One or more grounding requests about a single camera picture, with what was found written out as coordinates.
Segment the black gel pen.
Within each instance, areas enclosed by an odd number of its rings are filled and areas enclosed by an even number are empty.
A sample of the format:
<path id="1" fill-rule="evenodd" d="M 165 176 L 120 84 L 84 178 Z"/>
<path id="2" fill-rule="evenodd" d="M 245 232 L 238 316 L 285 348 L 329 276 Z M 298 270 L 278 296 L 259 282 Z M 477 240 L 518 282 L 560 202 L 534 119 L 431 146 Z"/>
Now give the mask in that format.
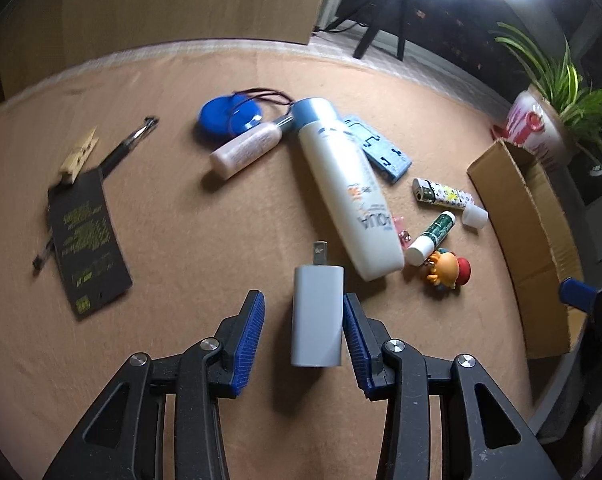
<path id="1" fill-rule="evenodd" d="M 147 116 L 144 118 L 144 122 L 142 125 L 131 132 L 128 136 L 126 136 L 97 166 L 97 169 L 100 172 L 101 180 L 106 181 L 110 174 L 115 170 L 118 165 L 123 162 L 124 159 L 130 153 L 132 153 L 137 145 L 152 133 L 159 125 L 160 118 L 157 116 Z M 51 197 L 62 194 L 66 191 L 69 191 L 71 183 L 69 179 L 65 176 L 62 176 L 60 181 L 53 185 L 51 188 L 48 188 L 47 198 L 48 200 Z M 48 226 L 49 237 L 44 248 L 36 254 L 32 261 L 33 271 L 32 274 L 34 278 L 44 269 L 45 264 L 49 260 L 50 256 L 54 252 L 54 237 L 52 236 L 52 229 L 49 220 L 49 211 L 46 211 L 46 223 Z"/>

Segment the white power adapter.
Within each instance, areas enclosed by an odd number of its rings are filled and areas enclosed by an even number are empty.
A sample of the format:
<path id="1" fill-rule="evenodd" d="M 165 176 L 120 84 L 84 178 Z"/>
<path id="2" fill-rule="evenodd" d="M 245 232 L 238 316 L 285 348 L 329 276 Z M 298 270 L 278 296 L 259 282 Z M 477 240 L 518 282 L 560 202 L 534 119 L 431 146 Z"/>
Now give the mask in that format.
<path id="1" fill-rule="evenodd" d="M 343 267 L 327 262 L 327 243 L 313 244 L 313 261 L 295 269 L 291 355 L 296 367 L 341 364 Z"/>

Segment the blue round tape measure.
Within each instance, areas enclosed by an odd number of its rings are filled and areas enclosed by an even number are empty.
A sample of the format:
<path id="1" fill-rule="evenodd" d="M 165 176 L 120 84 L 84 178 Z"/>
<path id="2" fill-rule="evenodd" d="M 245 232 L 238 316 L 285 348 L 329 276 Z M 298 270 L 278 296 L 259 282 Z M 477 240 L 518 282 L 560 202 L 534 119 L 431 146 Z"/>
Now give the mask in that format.
<path id="1" fill-rule="evenodd" d="M 198 125 L 203 139 L 226 143 L 260 125 L 261 106 L 244 93 L 218 96 L 201 107 Z"/>

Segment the white red flower pot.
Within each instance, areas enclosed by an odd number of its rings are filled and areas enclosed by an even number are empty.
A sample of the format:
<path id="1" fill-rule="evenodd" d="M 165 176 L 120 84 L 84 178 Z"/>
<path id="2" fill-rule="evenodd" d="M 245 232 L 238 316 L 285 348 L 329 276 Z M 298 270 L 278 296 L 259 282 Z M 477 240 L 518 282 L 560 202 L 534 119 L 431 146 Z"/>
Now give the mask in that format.
<path id="1" fill-rule="evenodd" d="M 505 139 L 536 156 L 546 170 L 567 166 L 577 151 L 558 113 L 533 84 L 510 107 Z"/>

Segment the white cylinder cap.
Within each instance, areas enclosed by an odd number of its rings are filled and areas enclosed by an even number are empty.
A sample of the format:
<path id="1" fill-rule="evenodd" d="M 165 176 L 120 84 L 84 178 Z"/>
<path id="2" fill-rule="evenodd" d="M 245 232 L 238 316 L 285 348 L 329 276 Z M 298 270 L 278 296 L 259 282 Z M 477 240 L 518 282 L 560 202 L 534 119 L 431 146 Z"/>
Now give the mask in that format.
<path id="1" fill-rule="evenodd" d="M 468 204 L 462 213 L 462 223 L 467 228 L 481 230 L 489 221 L 488 212 L 476 204 Z"/>

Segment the black card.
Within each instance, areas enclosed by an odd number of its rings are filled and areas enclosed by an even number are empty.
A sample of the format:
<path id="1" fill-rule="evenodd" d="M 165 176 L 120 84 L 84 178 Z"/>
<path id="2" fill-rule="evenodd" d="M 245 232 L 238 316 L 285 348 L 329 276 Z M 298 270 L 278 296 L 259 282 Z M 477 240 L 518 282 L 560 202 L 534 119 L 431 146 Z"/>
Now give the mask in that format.
<path id="1" fill-rule="evenodd" d="M 62 285 L 77 318 L 95 313 L 133 286 L 99 169 L 48 190 L 48 221 Z"/>

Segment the spider plant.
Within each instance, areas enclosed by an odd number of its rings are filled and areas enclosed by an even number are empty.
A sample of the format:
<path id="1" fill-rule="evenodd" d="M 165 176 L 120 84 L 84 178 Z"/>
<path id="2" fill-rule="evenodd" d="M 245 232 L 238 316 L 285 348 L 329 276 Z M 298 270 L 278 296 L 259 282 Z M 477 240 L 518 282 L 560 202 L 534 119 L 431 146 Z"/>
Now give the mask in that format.
<path id="1" fill-rule="evenodd" d="M 602 88 L 581 75 L 568 42 L 556 58 L 516 26 L 503 22 L 496 26 L 494 41 L 516 58 L 532 88 L 558 115 L 572 144 L 602 167 Z"/>

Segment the patterned lighter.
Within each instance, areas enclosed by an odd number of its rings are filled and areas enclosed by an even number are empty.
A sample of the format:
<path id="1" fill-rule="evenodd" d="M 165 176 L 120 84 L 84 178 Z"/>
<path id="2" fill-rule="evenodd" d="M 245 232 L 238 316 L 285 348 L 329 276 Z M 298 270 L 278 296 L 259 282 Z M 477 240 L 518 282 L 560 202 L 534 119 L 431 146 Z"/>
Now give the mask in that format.
<path id="1" fill-rule="evenodd" d="M 475 203 L 469 193 L 428 179 L 414 178 L 412 190 L 417 202 L 420 203 L 454 209 L 465 209 Z"/>

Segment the small pink bottle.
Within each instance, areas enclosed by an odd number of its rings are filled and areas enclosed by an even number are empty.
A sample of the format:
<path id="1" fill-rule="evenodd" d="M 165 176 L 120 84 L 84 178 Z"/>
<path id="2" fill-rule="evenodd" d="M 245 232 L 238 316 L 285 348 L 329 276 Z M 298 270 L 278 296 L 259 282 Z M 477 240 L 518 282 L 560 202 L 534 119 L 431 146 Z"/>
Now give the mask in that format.
<path id="1" fill-rule="evenodd" d="M 210 155 L 212 170 L 228 180 L 276 148 L 284 134 L 292 130 L 292 114 L 263 122 L 215 150 Z"/>

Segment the white sunscreen bottle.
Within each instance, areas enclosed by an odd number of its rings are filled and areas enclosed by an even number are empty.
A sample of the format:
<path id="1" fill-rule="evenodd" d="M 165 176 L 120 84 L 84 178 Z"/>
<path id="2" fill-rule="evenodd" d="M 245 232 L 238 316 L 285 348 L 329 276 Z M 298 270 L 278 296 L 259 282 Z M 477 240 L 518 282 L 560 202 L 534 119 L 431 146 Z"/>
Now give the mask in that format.
<path id="1" fill-rule="evenodd" d="M 364 281 L 400 271 L 404 255 L 385 195 L 359 143 L 324 98 L 291 107 L 299 142 L 331 220 Z"/>

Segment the cardboard box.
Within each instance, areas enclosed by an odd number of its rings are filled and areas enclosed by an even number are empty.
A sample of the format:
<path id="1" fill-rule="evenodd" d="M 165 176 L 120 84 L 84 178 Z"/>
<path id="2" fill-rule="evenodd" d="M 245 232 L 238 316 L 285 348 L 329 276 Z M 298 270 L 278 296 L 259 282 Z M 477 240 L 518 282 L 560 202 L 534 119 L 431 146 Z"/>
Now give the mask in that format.
<path id="1" fill-rule="evenodd" d="M 488 212 L 510 271 L 527 358 L 561 356 L 571 348 L 566 278 L 583 278 L 578 249 L 550 179 L 524 148 L 499 140 L 467 168 Z"/>

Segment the wooden clothespin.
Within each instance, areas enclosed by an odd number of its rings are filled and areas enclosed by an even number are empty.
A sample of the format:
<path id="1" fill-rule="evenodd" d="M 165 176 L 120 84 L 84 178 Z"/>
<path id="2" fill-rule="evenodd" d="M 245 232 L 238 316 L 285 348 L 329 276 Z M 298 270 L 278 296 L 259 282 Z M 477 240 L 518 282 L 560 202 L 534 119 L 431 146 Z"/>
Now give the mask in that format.
<path id="1" fill-rule="evenodd" d="M 74 145 L 72 151 L 62 162 L 59 168 L 60 182 L 62 184 L 73 184 L 80 170 L 87 162 L 90 154 L 94 151 L 98 138 L 95 136 L 97 128 L 92 128 L 83 136 L 77 144 Z"/>

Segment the red pot saucer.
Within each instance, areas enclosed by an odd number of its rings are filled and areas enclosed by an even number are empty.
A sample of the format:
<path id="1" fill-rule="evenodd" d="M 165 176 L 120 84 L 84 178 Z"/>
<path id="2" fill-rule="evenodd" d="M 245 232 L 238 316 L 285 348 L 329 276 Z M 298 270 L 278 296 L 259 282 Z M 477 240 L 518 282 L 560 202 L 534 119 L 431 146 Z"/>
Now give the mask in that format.
<path id="1" fill-rule="evenodd" d="M 491 132 L 491 136 L 494 140 L 499 140 L 499 139 L 507 140 L 508 139 L 508 132 L 499 125 L 492 125 L 490 132 Z"/>

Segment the small pink candy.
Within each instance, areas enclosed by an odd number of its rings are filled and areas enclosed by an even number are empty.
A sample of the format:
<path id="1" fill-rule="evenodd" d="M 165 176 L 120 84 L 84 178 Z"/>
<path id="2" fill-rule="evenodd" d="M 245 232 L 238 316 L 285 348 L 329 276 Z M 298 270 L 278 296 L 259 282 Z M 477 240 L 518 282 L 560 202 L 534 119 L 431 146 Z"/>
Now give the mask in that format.
<path id="1" fill-rule="evenodd" d="M 407 229 L 405 229 L 404 218 L 402 216 L 395 216 L 393 218 L 393 225 L 402 249 L 406 250 L 412 243 L 412 237 L 407 232 Z"/>

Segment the blue patterned card box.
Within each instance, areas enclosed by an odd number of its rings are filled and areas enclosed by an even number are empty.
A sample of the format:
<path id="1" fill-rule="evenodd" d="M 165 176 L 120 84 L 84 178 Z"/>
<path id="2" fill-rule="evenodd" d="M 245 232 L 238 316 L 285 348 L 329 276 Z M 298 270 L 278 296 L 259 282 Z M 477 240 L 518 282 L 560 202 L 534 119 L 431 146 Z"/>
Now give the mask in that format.
<path id="1" fill-rule="evenodd" d="M 355 115 L 345 116 L 343 122 L 368 160 L 388 183 L 397 183 L 405 176 L 408 168 L 412 166 L 412 159 L 397 145 Z"/>

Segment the dragon keychain figurine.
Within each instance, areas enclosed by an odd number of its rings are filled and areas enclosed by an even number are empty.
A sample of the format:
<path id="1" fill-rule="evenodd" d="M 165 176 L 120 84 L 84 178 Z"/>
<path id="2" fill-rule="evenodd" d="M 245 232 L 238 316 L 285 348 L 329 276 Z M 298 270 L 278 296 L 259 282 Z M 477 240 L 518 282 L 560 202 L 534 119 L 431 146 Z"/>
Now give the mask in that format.
<path id="1" fill-rule="evenodd" d="M 433 287 L 455 289 L 466 285 L 472 277 L 472 266 L 464 258 L 440 248 L 425 261 L 425 281 Z"/>

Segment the green lip balm stick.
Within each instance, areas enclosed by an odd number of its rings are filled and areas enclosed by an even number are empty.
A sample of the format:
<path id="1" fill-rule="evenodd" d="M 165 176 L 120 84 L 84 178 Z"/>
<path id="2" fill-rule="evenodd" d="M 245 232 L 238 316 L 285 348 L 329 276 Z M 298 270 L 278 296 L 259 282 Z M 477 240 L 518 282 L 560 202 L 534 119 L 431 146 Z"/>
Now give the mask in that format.
<path id="1" fill-rule="evenodd" d="M 405 259 L 410 266 L 421 266 L 441 245 L 455 226 L 456 217 L 451 211 L 443 211 L 431 225 L 412 241 L 405 250 Z"/>

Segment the large plywood board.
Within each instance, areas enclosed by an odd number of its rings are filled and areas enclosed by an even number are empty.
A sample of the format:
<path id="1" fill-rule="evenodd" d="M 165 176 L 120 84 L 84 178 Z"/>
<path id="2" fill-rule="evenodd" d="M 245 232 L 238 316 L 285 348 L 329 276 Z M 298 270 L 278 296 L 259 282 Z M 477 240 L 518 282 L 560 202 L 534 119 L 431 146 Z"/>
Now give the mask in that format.
<path id="1" fill-rule="evenodd" d="M 305 44 L 323 0 L 16 0 L 0 23 L 5 96 L 68 67 L 164 42 Z"/>

